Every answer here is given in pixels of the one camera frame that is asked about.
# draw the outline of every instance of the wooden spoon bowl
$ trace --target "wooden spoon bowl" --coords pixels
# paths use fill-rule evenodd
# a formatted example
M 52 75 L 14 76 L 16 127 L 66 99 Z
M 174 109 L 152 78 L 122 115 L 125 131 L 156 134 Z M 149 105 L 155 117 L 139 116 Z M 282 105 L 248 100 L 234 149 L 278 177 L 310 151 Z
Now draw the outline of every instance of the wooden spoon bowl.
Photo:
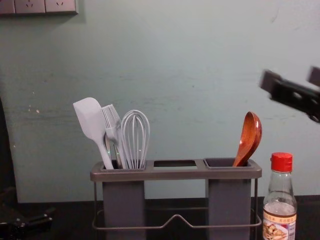
M 240 144 L 233 167 L 245 166 L 256 151 L 262 137 L 262 125 L 259 117 L 249 111 L 244 118 Z

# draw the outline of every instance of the glass bottle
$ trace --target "glass bottle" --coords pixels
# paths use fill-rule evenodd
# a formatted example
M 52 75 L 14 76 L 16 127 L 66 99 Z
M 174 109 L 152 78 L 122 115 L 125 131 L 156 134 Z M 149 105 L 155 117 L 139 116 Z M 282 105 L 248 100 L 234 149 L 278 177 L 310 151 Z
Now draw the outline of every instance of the glass bottle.
M 271 156 L 271 179 L 263 201 L 263 239 L 295 240 L 297 202 L 292 186 L 293 156 L 275 152 Z

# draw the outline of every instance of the wall socket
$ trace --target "wall socket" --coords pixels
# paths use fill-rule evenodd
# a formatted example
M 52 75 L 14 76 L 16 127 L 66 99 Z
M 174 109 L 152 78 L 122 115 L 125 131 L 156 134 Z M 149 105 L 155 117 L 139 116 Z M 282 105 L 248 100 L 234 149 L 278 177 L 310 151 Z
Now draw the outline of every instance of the wall socket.
M 14 14 L 15 12 L 14 0 L 0 0 L 0 15 Z
M 17 14 L 44 14 L 46 12 L 45 0 L 14 0 Z
M 77 13 L 76 0 L 45 0 L 47 13 Z

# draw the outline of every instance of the painted wall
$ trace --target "painted wall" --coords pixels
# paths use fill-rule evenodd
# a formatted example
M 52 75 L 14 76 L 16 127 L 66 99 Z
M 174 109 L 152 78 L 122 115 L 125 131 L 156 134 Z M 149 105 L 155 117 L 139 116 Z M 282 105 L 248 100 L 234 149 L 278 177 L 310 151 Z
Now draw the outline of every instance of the painted wall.
M 308 85 L 320 67 L 317 0 L 82 0 L 80 14 L 0 19 L 0 94 L 20 202 L 93 199 L 100 161 L 72 103 L 140 109 L 149 159 L 232 157 L 243 119 L 263 125 L 252 156 L 292 152 L 297 195 L 320 194 L 320 127 L 258 88 L 263 69 Z M 204 197 L 202 180 L 147 182 L 147 198 Z

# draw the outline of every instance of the gray utensil holder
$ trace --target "gray utensil holder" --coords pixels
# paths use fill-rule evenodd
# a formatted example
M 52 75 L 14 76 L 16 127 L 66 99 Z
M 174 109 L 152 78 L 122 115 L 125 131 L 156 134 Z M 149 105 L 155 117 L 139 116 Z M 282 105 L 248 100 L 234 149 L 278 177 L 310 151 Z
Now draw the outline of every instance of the gray utensil holder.
M 107 170 L 99 162 L 90 173 L 95 208 L 92 226 L 104 231 L 108 240 L 146 240 L 146 230 L 164 229 L 173 219 L 180 218 L 192 229 L 207 229 L 208 240 L 249 240 L 252 227 L 257 239 L 256 228 L 262 223 L 257 215 L 258 178 L 262 169 L 251 159 L 243 167 L 232 167 L 233 161 L 234 158 L 148 160 L 145 169 L 129 170 Z M 206 180 L 207 225 L 192 225 L 175 214 L 161 226 L 146 226 L 144 181 L 190 179 Z M 252 179 L 253 223 L 250 222 Z M 97 182 L 102 182 L 103 191 L 104 210 L 100 211 L 97 211 Z M 102 212 L 105 227 L 97 227 L 97 216 Z

